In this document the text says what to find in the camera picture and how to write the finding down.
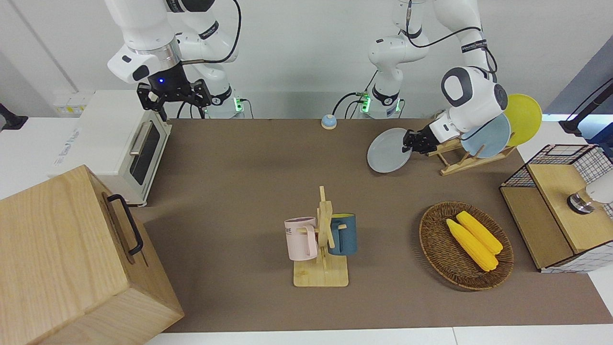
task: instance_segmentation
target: oven window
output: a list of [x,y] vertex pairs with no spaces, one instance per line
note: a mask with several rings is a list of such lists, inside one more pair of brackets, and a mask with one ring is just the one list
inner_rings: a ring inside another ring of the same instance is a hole
[[139,185],[143,185],[147,171],[149,171],[149,165],[155,154],[155,149],[159,143],[159,131],[155,126],[152,126],[149,136],[145,141],[145,146],[140,155],[134,157],[132,160],[132,166],[130,166],[130,174],[134,176],[136,182]]

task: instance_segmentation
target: blue mug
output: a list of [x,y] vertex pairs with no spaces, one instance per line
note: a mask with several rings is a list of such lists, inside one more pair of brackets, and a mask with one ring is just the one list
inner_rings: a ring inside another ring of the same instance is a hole
[[356,215],[353,213],[337,213],[332,215],[330,223],[334,248],[328,246],[332,255],[352,255],[357,252]]

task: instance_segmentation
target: oven door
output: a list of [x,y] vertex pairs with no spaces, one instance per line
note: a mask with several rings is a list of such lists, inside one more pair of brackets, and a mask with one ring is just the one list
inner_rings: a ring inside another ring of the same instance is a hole
[[153,176],[158,168],[159,160],[164,150],[168,134],[163,124],[154,112],[147,112],[136,134],[129,155],[131,161],[127,174],[127,180],[135,191],[140,191],[141,200],[130,203],[144,203]]

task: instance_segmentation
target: wire basket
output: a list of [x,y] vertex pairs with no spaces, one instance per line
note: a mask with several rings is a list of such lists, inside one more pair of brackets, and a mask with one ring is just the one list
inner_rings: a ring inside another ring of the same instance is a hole
[[[485,272],[455,240],[446,219],[467,211],[503,245],[496,255],[498,267]],[[485,212],[469,204],[446,201],[430,207],[419,224],[419,242],[434,269],[453,284],[468,290],[487,290],[502,284],[513,270],[513,249],[502,228]]]

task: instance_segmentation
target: yellow plate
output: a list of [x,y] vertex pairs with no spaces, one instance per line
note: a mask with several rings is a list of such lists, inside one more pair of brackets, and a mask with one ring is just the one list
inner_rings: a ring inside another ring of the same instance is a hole
[[541,106],[532,97],[520,93],[509,95],[509,105],[504,114],[511,124],[511,132],[514,133],[508,146],[517,146],[532,139],[543,120]]

